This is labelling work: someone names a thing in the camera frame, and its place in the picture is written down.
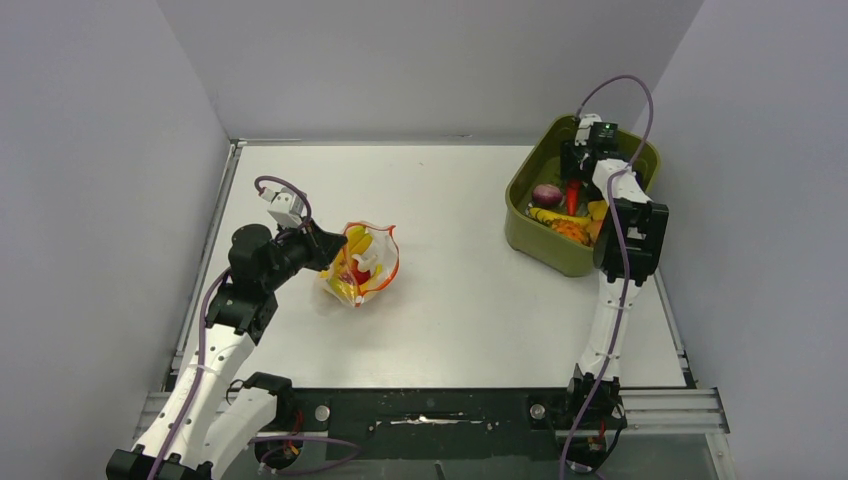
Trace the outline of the orange carrot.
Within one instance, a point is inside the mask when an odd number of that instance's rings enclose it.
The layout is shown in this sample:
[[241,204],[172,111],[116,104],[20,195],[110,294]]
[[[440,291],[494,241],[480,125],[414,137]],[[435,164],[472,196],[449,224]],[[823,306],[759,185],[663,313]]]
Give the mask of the orange carrot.
[[569,179],[565,183],[565,207],[569,216],[576,216],[578,213],[582,185],[583,183],[577,178]]

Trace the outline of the yellow banana bunch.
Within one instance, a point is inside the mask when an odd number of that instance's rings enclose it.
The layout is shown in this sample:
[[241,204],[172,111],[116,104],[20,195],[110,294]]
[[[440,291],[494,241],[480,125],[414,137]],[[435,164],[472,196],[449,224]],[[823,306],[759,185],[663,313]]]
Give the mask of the yellow banana bunch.
[[352,255],[367,249],[374,242],[374,236],[363,223],[348,224],[344,234],[348,239],[346,246],[331,267],[319,274],[319,279],[325,282],[324,287],[337,299],[358,306],[364,301],[365,289],[363,285],[357,285],[351,275],[351,266],[357,264]]

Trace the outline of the clear zip top bag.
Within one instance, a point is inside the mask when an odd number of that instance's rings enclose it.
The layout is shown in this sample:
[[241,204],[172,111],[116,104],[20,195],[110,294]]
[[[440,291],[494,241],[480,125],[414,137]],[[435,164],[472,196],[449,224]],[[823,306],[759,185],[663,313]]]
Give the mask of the clear zip top bag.
[[395,225],[349,222],[347,243],[316,278],[317,286],[342,304],[358,308],[395,279],[400,265]]

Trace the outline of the red apple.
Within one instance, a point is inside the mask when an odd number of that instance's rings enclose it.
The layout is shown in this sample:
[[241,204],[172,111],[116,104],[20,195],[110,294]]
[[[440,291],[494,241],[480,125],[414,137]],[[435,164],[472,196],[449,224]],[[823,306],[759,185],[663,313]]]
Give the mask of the red apple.
[[371,271],[369,269],[361,271],[359,269],[358,264],[352,265],[350,268],[350,272],[357,285],[364,285],[370,280],[372,276]]

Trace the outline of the small yellow banana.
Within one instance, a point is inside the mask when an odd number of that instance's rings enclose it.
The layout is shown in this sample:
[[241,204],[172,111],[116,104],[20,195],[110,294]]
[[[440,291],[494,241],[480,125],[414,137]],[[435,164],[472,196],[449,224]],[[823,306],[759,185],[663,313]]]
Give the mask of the small yellow banana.
[[382,264],[376,264],[370,270],[370,276],[369,276],[367,282],[363,284],[363,288],[365,290],[375,290],[382,283],[383,271],[384,271],[383,265]]

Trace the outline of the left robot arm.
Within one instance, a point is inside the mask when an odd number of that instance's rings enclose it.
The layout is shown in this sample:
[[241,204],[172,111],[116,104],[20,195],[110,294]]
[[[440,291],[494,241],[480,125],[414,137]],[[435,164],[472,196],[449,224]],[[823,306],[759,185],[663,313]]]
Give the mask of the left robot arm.
[[218,409],[278,308],[276,292],[303,269],[328,269],[347,243],[314,221],[275,239],[261,224],[232,236],[229,267],[204,297],[198,345],[164,407],[129,450],[116,450],[110,479],[216,479],[263,428],[286,421],[290,379],[256,372]]

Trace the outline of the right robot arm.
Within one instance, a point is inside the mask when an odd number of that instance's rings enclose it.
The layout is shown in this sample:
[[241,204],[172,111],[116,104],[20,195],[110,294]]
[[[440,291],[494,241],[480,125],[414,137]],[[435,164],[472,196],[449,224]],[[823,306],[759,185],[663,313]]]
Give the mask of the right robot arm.
[[580,179],[599,199],[603,218],[593,240],[598,296],[587,345],[575,367],[564,417],[585,427],[621,403],[620,356],[628,317],[643,284],[658,268],[669,219],[666,205],[646,193],[646,179],[633,154],[620,149],[618,125],[588,114],[579,118],[574,140],[561,147],[568,178]]

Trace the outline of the purple red onion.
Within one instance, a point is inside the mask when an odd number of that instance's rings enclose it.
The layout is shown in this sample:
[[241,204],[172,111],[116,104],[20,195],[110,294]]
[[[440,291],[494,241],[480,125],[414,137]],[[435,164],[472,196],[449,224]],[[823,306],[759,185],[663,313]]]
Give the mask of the purple red onion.
[[562,205],[564,194],[556,185],[539,184],[532,190],[531,200],[539,208],[551,209]]

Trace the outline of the green plastic bin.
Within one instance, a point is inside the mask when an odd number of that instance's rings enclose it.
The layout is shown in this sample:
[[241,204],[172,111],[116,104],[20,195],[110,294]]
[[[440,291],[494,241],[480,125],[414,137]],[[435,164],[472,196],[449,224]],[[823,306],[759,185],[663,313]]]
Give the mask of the green plastic bin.
[[[528,217],[525,210],[537,185],[549,181],[556,185],[561,183],[560,146],[566,141],[573,143],[576,128],[573,115],[554,120],[527,154],[505,190],[507,213],[504,232],[508,245],[567,277],[583,277],[596,270],[593,247],[556,233],[548,226]],[[631,156],[641,142],[641,137],[628,131],[619,131],[618,138],[622,152]],[[650,192],[658,177],[661,164],[659,150],[647,142],[634,163],[634,170],[641,175],[641,185],[646,193]],[[654,272],[658,270],[664,240],[655,242],[656,255],[650,261],[647,254],[637,254],[636,240],[627,242],[631,275],[634,278],[641,275],[641,270],[647,271],[647,267],[653,267]]]

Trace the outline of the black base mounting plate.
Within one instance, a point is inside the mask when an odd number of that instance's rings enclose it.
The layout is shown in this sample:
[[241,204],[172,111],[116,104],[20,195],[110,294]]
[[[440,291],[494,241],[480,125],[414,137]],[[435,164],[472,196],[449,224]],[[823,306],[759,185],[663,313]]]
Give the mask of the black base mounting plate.
[[592,471],[617,447],[628,421],[613,382],[553,388],[280,388],[281,402],[263,432],[259,461],[290,472],[306,439],[324,445],[328,462],[486,460],[518,456],[566,460]]

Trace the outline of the aluminium frame rail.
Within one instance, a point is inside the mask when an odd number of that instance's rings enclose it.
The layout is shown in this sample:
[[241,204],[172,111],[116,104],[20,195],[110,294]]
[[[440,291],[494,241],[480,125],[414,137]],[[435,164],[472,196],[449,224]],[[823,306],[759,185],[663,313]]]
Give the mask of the aluminium frame rail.
[[726,433],[715,389],[624,388],[608,416],[567,404],[563,388],[296,388],[282,420],[257,428],[261,436],[368,437],[390,427],[482,427],[567,436]]

